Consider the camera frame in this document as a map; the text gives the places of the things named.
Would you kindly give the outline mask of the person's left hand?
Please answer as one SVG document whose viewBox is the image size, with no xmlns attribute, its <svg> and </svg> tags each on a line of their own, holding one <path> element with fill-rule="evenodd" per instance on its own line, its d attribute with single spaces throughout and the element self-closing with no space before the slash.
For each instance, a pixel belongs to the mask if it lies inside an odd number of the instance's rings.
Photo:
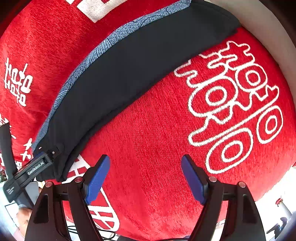
<svg viewBox="0 0 296 241">
<path fill-rule="evenodd" d="M 26 231 L 28 228 L 28 224 L 29 224 L 29 220 L 32 214 L 32 210 L 29 208 L 19 208 L 18 209 L 18 213 L 16 214 L 18 223 L 19 223 L 19 227 L 18 230 L 20 232 L 20 234 L 22 235 L 22 237 L 26 236 Z"/>
</svg>

